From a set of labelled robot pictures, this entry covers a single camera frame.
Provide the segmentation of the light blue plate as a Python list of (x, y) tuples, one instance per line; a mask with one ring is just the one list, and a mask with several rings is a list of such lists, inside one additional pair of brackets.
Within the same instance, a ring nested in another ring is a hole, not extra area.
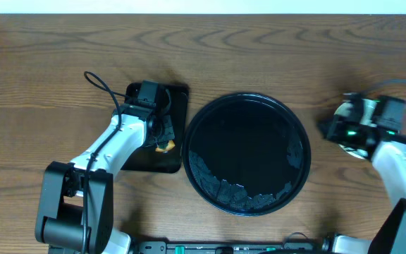
[[(372, 123), (372, 115), (374, 113), (376, 102), (372, 99), (363, 99), (363, 115), (360, 119), (360, 124), (363, 126), (371, 126), (375, 127), (376, 125)], [(334, 115), (339, 116), (347, 116), (350, 113), (350, 110), (353, 109), (353, 103), (351, 102), (343, 102), (336, 110)], [(354, 149), (348, 146), (340, 145), (340, 147), (347, 152), (349, 155), (356, 157), (358, 159), (366, 159), (367, 158), (367, 151)]]

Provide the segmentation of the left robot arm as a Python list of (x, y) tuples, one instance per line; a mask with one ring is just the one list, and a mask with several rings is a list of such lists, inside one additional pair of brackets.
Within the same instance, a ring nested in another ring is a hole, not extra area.
[(107, 129), (69, 163), (45, 170), (35, 238), (53, 253), (128, 253), (131, 237), (113, 227), (113, 180), (155, 131), (171, 126), (169, 108), (116, 107)]

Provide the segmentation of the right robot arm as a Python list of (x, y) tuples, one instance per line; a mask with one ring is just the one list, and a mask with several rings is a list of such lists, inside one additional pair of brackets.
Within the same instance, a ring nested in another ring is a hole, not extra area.
[(406, 253), (406, 135), (400, 132), (405, 108), (406, 101), (395, 97), (350, 93), (319, 123), (326, 140), (371, 162), (393, 208), (372, 240), (338, 234), (324, 242), (327, 253)]

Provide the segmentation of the orange green scrub sponge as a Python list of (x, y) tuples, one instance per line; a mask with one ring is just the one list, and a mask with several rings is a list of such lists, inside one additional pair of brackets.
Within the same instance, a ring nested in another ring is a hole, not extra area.
[(164, 143), (158, 143), (156, 145), (155, 151), (165, 153), (165, 152), (169, 152), (170, 150), (172, 150), (175, 146), (176, 145), (173, 140), (168, 140)]

